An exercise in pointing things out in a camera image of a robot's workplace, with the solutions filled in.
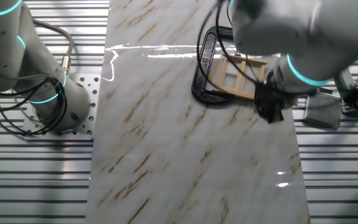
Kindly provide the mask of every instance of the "marble surface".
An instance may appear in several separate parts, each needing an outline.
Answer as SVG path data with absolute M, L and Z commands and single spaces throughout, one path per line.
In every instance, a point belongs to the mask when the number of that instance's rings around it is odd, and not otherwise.
M 111 1 L 86 223 L 310 222 L 291 110 L 268 125 L 191 94 L 213 3 Z

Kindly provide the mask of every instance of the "wooden frame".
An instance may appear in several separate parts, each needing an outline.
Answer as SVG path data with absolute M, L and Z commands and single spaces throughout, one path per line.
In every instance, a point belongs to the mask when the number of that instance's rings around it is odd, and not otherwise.
M 234 62 L 241 63 L 240 69 L 243 72 L 246 72 L 246 68 L 248 66 L 246 58 L 243 58 L 243 57 L 240 57 L 240 56 L 235 56 L 235 55 L 230 55 L 229 57 Z M 260 61 L 260 60 L 254 60 L 254 59 L 250 59 L 250 60 L 248 60 L 248 62 L 249 62 L 249 64 L 251 66 L 260 68 L 259 73 L 257 74 L 257 78 L 258 78 L 258 80 L 263 80 L 264 75 L 265 75 L 265 66 L 266 66 L 267 63 L 263 62 L 263 61 Z M 222 69 L 221 69 L 221 74 L 219 76 L 217 86 L 222 88 L 224 91 L 226 91 L 228 93 L 231 93 L 233 95 L 253 100 L 255 98 L 255 93 L 242 90 L 243 87 L 244 87 L 244 84 L 246 82 L 246 78 L 240 73 L 233 74 L 233 73 L 226 72 L 226 67 L 227 67 L 227 57 L 224 58 L 224 61 L 223 61 L 223 64 L 222 64 Z M 226 87 L 226 86 L 223 85 L 224 78 L 225 78 L 226 74 L 234 75 L 235 77 L 237 77 L 236 85 L 235 85 L 234 88 Z

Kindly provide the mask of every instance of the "gray bracket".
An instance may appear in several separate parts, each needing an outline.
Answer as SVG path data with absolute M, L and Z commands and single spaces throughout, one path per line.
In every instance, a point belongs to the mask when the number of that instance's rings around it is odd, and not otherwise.
M 74 127 L 71 130 L 60 131 L 60 132 L 49 132 L 45 135 L 39 135 L 36 137 L 32 136 L 24 136 L 25 139 L 30 141 L 77 141 L 77 140 L 92 140 L 94 138 L 94 129 L 96 124 L 96 113 L 98 110 L 98 100 L 99 100 L 99 90 L 101 83 L 101 75 L 98 74 L 70 74 L 70 78 L 81 85 L 83 85 L 86 91 L 89 93 L 89 97 L 91 98 L 91 105 L 89 113 L 78 126 Z M 27 106 L 27 114 L 34 118 L 37 121 L 37 116 L 34 114 L 33 107 L 28 104 Z M 38 129 L 43 128 L 42 123 L 38 123 L 30 120 L 29 118 L 25 118 L 23 128 L 25 130 L 36 131 Z

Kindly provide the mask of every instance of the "slotted metal surface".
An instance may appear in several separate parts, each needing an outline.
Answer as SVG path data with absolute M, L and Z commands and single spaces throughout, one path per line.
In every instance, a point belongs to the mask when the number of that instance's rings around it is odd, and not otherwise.
M 73 35 L 71 72 L 101 73 L 108 0 L 27 4 L 38 20 Z M 65 38 L 40 27 L 37 32 L 60 62 Z M 358 61 L 351 72 L 358 79 Z M 304 112 L 305 99 L 300 99 L 293 114 L 312 223 L 358 224 L 358 118 L 344 116 L 335 131 L 306 126 Z M 22 126 L 19 110 L 7 115 Z M 0 128 L 0 223 L 84 223 L 92 148 L 91 142 L 28 143 Z

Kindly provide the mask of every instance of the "metal mounting plate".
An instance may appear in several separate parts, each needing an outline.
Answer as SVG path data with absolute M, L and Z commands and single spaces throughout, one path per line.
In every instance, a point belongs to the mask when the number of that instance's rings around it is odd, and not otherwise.
M 56 132 L 49 132 L 45 135 L 39 135 L 36 137 L 32 136 L 24 136 L 25 139 L 30 141 L 67 141 L 67 140 L 92 140 L 94 138 L 94 128 L 96 124 L 96 113 L 98 110 L 98 100 L 99 100 L 99 89 L 101 82 L 101 75 L 98 74 L 70 74 L 70 78 L 81 85 L 83 85 L 86 91 L 89 93 L 89 97 L 91 98 L 91 105 L 89 113 L 77 127 L 74 127 L 71 130 Z M 33 107 L 28 104 L 27 114 L 30 117 L 34 117 L 37 121 L 37 116 L 34 114 Z M 43 128 L 42 123 L 38 123 L 35 121 L 31 121 L 28 118 L 25 118 L 23 128 L 25 130 L 36 131 L 38 129 Z

